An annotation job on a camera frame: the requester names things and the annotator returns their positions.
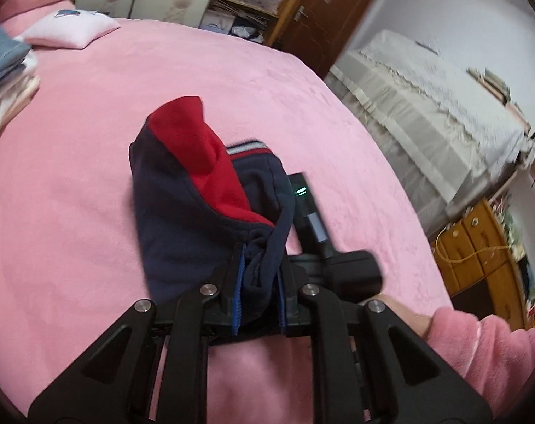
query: white pillow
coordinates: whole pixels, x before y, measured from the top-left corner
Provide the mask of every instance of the white pillow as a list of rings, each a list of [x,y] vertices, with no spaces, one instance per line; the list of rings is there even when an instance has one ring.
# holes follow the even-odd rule
[[[50,48],[83,49],[120,27],[113,18],[95,11],[60,9],[38,20],[20,37],[26,43]]]

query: blue folded garment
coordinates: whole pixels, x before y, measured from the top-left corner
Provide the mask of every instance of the blue folded garment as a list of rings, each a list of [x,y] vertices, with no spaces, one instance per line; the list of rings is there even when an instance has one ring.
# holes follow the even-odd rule
[[[21,72],[20,65],[30,50],[30,45],[10,38],[0,27],[0,83],[6,76],[12,78]]]

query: stack of folded clothes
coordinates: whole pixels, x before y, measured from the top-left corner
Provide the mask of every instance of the stack of folded clothes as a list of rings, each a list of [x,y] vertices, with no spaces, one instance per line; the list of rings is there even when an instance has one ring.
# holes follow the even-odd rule
[[[0,27],[0,130],[28,103],[39,87],[31,46],[12,39]]]

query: pink fleece sleeve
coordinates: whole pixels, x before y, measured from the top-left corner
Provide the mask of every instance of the pink fleece sleeve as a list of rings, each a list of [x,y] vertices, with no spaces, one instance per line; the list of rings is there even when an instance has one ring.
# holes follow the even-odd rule
[[[432,317],[427,343],[492,408],[494,416],[525,384],[535,367],[535,328],[511,332],[497,316],[475,316],[442,307]]]

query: hand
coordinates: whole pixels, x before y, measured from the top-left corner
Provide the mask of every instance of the hand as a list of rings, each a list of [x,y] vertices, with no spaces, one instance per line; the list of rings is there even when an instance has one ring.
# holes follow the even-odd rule
[[[389,309],[397,314],[397,316],[421,338],[424,339],[427,336],[430,329],[430,323],[432,322],[432,317],[417,314],[412,309],[406,307],[403,303],[384,293],[380,293],[372,298],[372,300],[381,300],[384,302]]]

